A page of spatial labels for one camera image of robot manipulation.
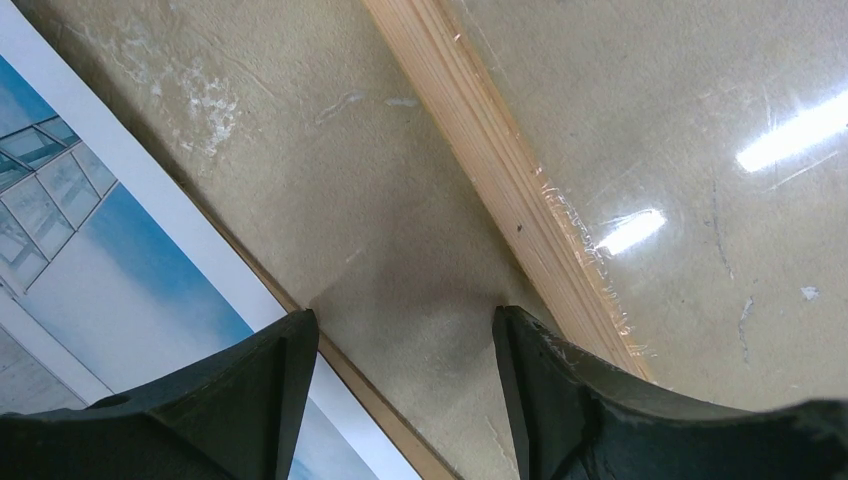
splintered wood edge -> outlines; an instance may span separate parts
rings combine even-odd
[[[566,339],[645,380],[573,211],[445,0],[362,0]]]
[[[212,224],[218,234],[232,247],[239,257],[247,264],[271,295],[280,302],[287,312],[300,310],[300,306],[286,293],[276,280],[262,267],[256,258],[233,236],[233,234],[215,217],[195,202],[198,210]],[[350,389],[368,415],[374,419],[383,433],[397,447],[413,469],[425,479],[456,479],[457,476],[447,467],[447,463],[415,432],[391,404],[383,398],[365,375],[336,347],[336,345],[320,332],[318,351]]]

wooden strip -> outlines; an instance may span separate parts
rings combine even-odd
[[[198,210],[212,224],[215,230],[230,244],[235,252],[244,260],[253,273],[259,278],[271,295],[280,302],[288,312],[299,310],[297,303],[283,290],[279,283],[262,267],[241,243],[207,210],[195,202]],[[342,382],[350,389],[365,411],[377,422],[380,429],[397,447],[412,468],[424,479],[456,479],[457,476],[447,467],[447,463],[418,435],[391,404],[383,398],[371,382],[360,372],[350,360],[324,334],[320,333],[318,351],[330,364]]]
[[[622,318],[554,188],[445,0],[362,0],[557,325],[644,379]]]

black plastic part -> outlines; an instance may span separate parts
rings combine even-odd
[[[285,479],[317,350],[296,312],[85,410],[0,416],[0,479]]]
[[[522,480],[848,478],[848,404],[750,413],[642,381],[519,307],[493,325]]]

glass panel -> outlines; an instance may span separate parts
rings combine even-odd
[[[32,168],[44,165],[64,148],[32,128],[3,138],[0,147]]]
[[[77,134],[74,133],[74,131],[71,130],[71,127],[69,127],[68,124],[59,117],[47,120],[44,123],[40,123],[38,126],[49,132],[50,135],[53,135],[59,140],[65,142],[67,145],[73,145],[79,141]]]
[[[86,176],[88,176],[88,180],[94,185],[97,193],[102,196],[109,190],[109,187],[114,185],[115,176],[106,168],[106,165],[103,165],[103,162],[97,158],[97,155],[88,148],[88,145],[84,143],[80,144],[74,148],[72,153]]]
[[[7,190],[2,200],[48,259],[52,259],[74,233],[34,176]]]
[[[11,158],[0,155],[0,191],[10,187],[26,174],[24,167],[12,161]]]
[[[74,227],[79,227],[100,197],[70,155],[53,160],[38,171],[38,179]]]
[[[0,204],[0,262],[6,267],[0,269],[2,274],[0,277],[7,275],[14,277],[3,278],[3,281],[6,284],[17,282],[22,288],[28,288],[35,277],[47,266],[47,260],[38,251],[32,239],[2,204]]]

framed picture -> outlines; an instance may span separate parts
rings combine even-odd
[[[10,0],[0,0],[0,312],[82,405],[286,313]],[[317,360],[290,478],[418,478]]]

